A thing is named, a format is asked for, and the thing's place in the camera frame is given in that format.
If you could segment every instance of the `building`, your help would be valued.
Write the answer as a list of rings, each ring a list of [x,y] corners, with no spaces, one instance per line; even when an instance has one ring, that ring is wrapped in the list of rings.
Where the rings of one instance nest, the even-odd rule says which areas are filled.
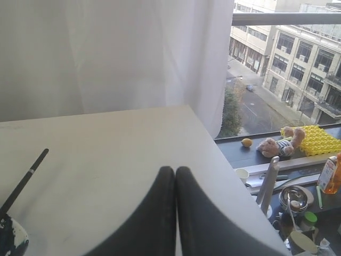
[[[302,5],[300,11],[341,9]],[[263,86],[315,124],[340,123],[340,62],[341,25],[277,26]]]
[[[306,2],[323,5],[331,0],[236,0],[234,12],[297,12]],[[264,76],[275,33],[275,26],[234,26],[229,55]]]

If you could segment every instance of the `jar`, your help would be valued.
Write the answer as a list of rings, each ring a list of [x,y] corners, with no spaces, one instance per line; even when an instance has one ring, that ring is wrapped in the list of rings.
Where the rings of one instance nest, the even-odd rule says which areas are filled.
[[[310,231],[315,226],[317,220],[318,217],[314,213],[305,212],[299,227],[303,232]]]

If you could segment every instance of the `white curtain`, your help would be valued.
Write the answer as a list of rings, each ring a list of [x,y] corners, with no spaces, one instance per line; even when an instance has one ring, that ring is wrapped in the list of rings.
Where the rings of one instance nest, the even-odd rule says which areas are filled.
[[[233,0],[4,0],[0,121],[189,104],[221,126]]]

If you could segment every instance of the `road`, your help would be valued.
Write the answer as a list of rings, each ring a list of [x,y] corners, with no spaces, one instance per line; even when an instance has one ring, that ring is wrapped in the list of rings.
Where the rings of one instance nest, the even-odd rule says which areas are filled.
[[[233,87],[236,79],[238,78],[228,79],[226,85]],[[240,115],[242,117],[242,127],[249,134],[279,131],[282,127],[290,124],[288,120],[269,107],[257,94],[246,89],[240,102]]]

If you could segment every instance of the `car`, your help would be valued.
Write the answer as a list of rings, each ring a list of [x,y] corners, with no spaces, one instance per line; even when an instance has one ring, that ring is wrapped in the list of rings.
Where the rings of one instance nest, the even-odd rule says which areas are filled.
[[[253,92],[254,91],[254,86],[251,84],[246,85],[246,90],[248,90],[249,92]]]

